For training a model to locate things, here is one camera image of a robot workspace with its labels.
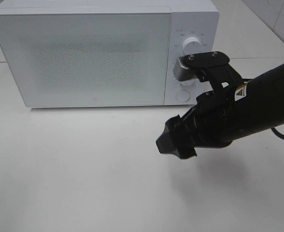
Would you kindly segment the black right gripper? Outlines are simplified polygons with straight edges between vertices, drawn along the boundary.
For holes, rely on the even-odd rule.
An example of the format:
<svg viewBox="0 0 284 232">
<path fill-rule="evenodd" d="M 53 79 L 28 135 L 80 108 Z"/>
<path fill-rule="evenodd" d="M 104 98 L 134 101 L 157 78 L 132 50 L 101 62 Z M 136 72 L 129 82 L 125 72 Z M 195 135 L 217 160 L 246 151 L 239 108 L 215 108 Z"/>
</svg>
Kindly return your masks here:
<svg viewBox="0 0 284 232">
<path fill-rule="evenodd" d="M 184 116 L 166 121 L 156 140 L 161 154 L 172 154 L 181 160 L 196 157 L 196 147 L 223 148 L 233 141 L 233 94 L 209 91 L 198 96 L 197 105 Z"/>
</svg>

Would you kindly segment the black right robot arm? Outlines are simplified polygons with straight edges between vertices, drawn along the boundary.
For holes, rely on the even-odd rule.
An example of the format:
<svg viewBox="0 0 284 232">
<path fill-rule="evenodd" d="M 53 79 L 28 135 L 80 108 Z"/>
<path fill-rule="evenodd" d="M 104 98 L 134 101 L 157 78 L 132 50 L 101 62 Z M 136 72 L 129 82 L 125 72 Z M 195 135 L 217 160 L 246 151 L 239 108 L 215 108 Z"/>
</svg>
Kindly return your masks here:
<svg viewBox="0 0 284 232">
<path fill-rule="evenodd" d="M 272 130 L 284 124 L 284 64 L 254 79 L 243 79 L 226 54 L 214 51 L 179 57 L 174 66 L 178 80 L 209 82 L 212 90 L 200 94 L 183 116 L 165 123 L 156 140 L 160 153 L 184 160 L 195 149 L 223 148 L 234 140 Z"/>
</svg>

